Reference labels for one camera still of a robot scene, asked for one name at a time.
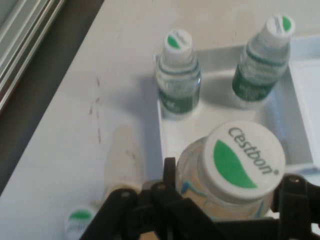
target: cestbon logo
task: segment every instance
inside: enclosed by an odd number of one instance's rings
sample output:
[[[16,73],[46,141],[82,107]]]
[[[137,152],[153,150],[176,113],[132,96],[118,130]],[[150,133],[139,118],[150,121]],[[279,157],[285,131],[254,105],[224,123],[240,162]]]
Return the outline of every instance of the cestbon logo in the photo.
[[[250,160],[262,175],[279,173],[278,170],[273,170],[264,159],[261,158],[261,151],[258,147],[246,140],[245,133],[238,127],[232,127],[228,131],[229,136],[237,143],[237,145],[247,155]],[[246,170],[237,156],[237,154],[222,140],[217,140],[213,158],[216,169],[221,176],[229,183],[246,189],[255,189],[257,184],[248,176]]]

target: scratch mark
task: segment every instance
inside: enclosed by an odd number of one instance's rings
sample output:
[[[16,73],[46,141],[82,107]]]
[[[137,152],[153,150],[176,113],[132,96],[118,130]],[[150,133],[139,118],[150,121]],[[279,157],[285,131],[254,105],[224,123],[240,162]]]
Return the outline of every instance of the scratch mark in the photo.
[[[101,144],[101,132],[100,132],[100,127],[98,126],[98,142]]]
[[[99,77],[96,77],[95,80],[96,80],[96,85],[99,88],[100,87],[100,79],[99,79]]]
[[[90,110],[89,110],[89,115],[92,115],[92,111],[93,111],[93,107],[92,105],[90,106]]]

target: white surface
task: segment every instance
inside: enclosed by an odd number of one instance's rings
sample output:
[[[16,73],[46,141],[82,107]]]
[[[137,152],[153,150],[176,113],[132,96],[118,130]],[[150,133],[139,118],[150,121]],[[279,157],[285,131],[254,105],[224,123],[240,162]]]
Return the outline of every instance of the white surface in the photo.
[[[299,100],[313,159],[320,166],[320,55],[316,59],[292,62],[290,71]]]
[[[299,35],[315,34],[319,7],[319,0],[106,0],[0,197],[1,239],[63,239],[66,214],[103,196],[118,127],[130,129],[147,177],[160,176],[150,91],[152,55],[168,30],[186,29],[196,49],[208,49],[245,43],[271,14],[287,12]]]

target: green leaf logo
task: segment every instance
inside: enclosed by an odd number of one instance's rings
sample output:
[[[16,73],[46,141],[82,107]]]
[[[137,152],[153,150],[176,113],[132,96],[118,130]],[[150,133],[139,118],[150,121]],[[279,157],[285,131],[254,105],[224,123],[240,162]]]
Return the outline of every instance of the green leaf logo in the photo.
[[[247,175],[234,151],[221,140],[214,146],[213,160],[218,172],[229,183],[245,189],[258,187]]]
[[[282,16],[283,29],[288,32],[291,28],[291,22],[286,16]]]
[[[69,220],[89,220],[91,218],[91,213],[86,210],[79,210],[74,212]]]
[[[176,39],[171,35],[168,36],[168,44],[175,49],[180,49],[180,46],[177,43]]]

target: bottle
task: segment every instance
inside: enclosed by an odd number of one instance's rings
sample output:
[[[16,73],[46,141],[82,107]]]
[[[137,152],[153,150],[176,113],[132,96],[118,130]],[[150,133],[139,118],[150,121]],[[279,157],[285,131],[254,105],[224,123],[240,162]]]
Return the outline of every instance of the bottle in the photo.
[[[288,67],[294,31],[295,23],[289,16],[276,14],[249,40],[232,80],[239,106],[258,106],[269,95]]]
[[[229,121],[189,145],[176,168],[176,190],[213,220],[266,214],[285,173],[285,154],[264,126]]]
[[[197,106],[201,72],[187,31],[173,29],[166,35],[155,77],[160,101],[169,112],[183,115]]]
[[[79,205],[73,208],[64,221],[64,239],[79,240],[97,212],[98,209],[92,205]]]

